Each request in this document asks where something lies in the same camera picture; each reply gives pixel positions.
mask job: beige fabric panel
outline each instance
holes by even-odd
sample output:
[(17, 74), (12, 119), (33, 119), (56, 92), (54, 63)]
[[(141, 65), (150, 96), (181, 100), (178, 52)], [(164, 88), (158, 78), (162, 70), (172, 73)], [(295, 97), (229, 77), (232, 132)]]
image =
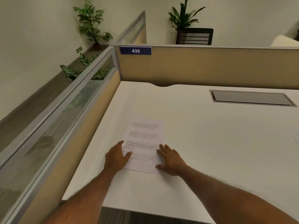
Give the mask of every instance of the beige fabric panel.
[(103, 94), (77, 129), (75, 136), (29, 205), (19, 224), (41, 223), (51, 211), (58, 207), (120, 82), (119, 72), (116, 71)]
[(299, 50), (153, 47), (120, 55), (124, 81), (299, 89)]
[(139, 36), (134, 41), (134, 45), (146, 44), (146, 43), (147, 43), (147, 30), (146, 30), (146, 26), (144, 26)]

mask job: blue sign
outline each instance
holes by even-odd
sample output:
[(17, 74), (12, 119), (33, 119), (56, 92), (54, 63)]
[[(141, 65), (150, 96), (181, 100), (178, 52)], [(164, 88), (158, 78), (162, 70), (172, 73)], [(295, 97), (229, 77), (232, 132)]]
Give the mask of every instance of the blue sign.
[(149, 46), (120, 46), (121, 54), (125, 55), (151, 55), (152, 48)]

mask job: desk surface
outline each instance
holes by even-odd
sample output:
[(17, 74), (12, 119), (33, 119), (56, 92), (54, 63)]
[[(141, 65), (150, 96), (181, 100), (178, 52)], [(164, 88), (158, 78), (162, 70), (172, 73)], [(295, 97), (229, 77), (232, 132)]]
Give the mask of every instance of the desk surface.
[[(286, 93), (298, 90), (121, 82), (63, 200), (96, 177), (105, 153), (122, 139), (131, 117), (164, 120), (164, 138), (193, 168), (248, 190), (299, 220), (299, 107), (214, 103), (213, 90)], [(214, 223), (179, 178), (119, 172), (104, 206)]]

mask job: hand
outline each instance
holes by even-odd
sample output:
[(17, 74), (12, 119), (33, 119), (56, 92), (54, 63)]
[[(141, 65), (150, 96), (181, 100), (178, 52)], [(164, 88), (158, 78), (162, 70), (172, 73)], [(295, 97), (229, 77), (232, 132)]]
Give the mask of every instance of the hand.
[(157, 152), (164, 159), (165, 165), (158, 164), (156, 168), (172, 176), (180, 175), (182, 168), (187, 166), (187, 164), (183, 161), (178, 152), (171, 149), (168, 145), (163, 146), (160, 144), (160, 149), (157, 149)]
[(122, 143), (123, 141), (118, 142), (106, 153), (106, 161), (104, 164), (105, 170), (111, 170), (112, 172), (117, 173), (122, 170), (129, 161), (133, 152), (128, 152), (123, 156), (123, 151), (121, 149)]

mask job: chair backrest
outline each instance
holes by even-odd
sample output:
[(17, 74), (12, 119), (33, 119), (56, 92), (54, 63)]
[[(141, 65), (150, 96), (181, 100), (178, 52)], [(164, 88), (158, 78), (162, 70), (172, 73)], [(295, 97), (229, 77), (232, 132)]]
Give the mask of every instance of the chair backrest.
[(212, 28), (186, 28), (178, 30), (176, 45), (211, 45), (214, 30)]

